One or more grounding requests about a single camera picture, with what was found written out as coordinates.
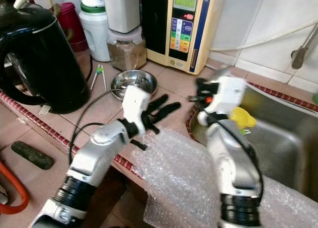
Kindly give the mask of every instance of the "red button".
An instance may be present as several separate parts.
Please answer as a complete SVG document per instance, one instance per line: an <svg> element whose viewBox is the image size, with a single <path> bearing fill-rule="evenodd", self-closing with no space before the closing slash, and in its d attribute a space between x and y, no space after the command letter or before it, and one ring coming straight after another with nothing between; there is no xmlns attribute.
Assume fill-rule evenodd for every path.
<svg viewBox="0 0 318 228"><path fill-rule="evenodd" d="M193 20L193 15L192 15L192 14L188 14L188 15L187 15L187 19Z"/></svg>

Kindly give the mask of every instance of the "kettle lid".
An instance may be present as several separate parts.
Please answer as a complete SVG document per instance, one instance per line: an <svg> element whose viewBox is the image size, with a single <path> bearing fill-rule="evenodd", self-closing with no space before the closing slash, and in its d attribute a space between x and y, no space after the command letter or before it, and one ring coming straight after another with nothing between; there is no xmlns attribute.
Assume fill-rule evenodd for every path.
<svg viewBox="0 0 318 228"><path fill-rule="evenodd" d="M15 9L12 5L0 5L0 32L12 34L37 31L56 21L55 15L44 8Z"/></svg>

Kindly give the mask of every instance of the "white hose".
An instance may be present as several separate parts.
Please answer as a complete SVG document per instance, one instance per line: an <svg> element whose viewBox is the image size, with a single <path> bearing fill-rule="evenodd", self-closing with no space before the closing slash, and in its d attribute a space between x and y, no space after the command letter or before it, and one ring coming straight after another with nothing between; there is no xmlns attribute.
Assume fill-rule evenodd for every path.
<svg viewBox="0 0 318 228"><path fill-rule="evenodd" d="M233 48L210 48L210 51L231 51L231 50L238 50L238 49L243 49L243 48L249 48L249 47L253 47L253 46L256 46L256 45L259 45L259 44L263 44L263 43L266 43L266 42L269 42L269 41L272 41L274 39L277 39L277 38L281 38L281 37L284 37L286 35L289 35L289 34L292 34L292 33L295 33L299 30L302 30L304 28L308 28L312 25L315 25L318 23L318 19L314 19L308 23L305 23L299 27L296 27L296 28L293 28L287 32L284 32L284 33L278 33L278 34L275 34L269 38L266 38L266 39L263 39L261 41L258 41L258 42L253 42L253 43L248 43L248 44L245 44L245 45L241 45L241 46L237 46L237 47L233 47Z"/></svg>

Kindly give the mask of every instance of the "red container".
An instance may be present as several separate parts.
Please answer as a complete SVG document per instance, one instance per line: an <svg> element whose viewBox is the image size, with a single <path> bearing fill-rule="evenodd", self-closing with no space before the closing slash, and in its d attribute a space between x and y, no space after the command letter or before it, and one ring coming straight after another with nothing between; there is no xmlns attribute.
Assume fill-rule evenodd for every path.
<svg viewBox="0 0 318 228"><path fill-rule="evenodd" d="M61 13L58 16L59 23L63 30L71 29L74 37L69 41L74 52L82 52L88 49L83 28L73 3L62 3Z"/></svg>

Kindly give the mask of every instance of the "kettle handle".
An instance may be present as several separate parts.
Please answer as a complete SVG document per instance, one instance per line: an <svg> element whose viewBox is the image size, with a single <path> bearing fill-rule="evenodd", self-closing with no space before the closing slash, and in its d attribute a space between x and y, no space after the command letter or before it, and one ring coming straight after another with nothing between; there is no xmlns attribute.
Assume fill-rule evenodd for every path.
<svg viewBox="0 0 318 228"><path fill-rule="evenodd" d="M15 40L8 40L4 35L0 35L0 89L11 97L22 104L26 105L41 105L45 104L46 100L41 96L30 96L19 91L10 81L9 77L5 73L4 59L9 53L9 46L14 43Z"/></svg>

